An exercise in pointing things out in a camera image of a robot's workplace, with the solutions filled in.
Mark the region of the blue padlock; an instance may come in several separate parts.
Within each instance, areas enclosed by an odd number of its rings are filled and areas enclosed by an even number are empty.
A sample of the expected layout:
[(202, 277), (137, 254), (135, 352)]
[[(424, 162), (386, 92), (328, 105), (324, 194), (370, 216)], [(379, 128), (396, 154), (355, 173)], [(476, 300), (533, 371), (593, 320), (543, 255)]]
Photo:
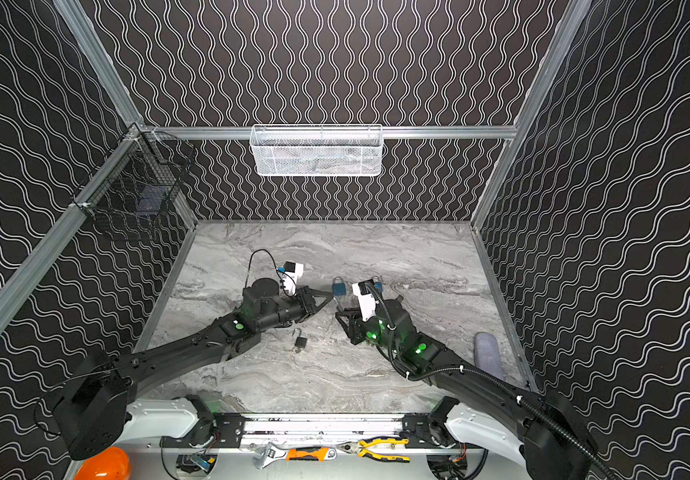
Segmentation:
[(345, 297), (348, 294), (348, 287), (342, 277), (334, 277), (332, 280), (332, 294), (335, 298)]
[(379, 275), (375, 275), (372, 277), (372, 282), (374, 284), (374, 287), (376, 288), (377, 291), (380, 293), (383, 293), (383, 282), (382, 278)]

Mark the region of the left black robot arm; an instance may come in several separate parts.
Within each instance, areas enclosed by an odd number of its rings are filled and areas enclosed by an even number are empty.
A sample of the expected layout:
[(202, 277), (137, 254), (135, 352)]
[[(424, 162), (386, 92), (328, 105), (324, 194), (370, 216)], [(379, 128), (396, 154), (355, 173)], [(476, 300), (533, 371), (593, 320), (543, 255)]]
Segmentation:
[(110, 447), (132, 420), (127, 406), (140, 395), (236, 358), (258, 345), (263, 332), (301, 323), (332, 300), (331, 292), (308, 286), (286, 294), (278, 281), (261, 278), (243, 289), (238, 307), (194, 334), (137, 353), (87, 356), (48, 404), (69, 457), (87, 460)]

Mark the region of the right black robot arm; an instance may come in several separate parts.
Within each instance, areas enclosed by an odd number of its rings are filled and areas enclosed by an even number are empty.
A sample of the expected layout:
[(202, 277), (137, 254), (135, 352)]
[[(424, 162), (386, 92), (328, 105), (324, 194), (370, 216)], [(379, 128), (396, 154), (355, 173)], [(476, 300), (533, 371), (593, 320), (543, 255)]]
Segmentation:
[(406, 380), (446, 391), (515, 436), (515, 457), (531, 478), (584, 479), (592, 469), (608, 479), (618, 477), (601, 460), (587, 425), (566, 398), (516, 387), (465, 361), (419, 331), (400, 300), (384, 301), (370, 318), (356, 308), (339, 309), (335, 318), (352, 344), (374, 345)]

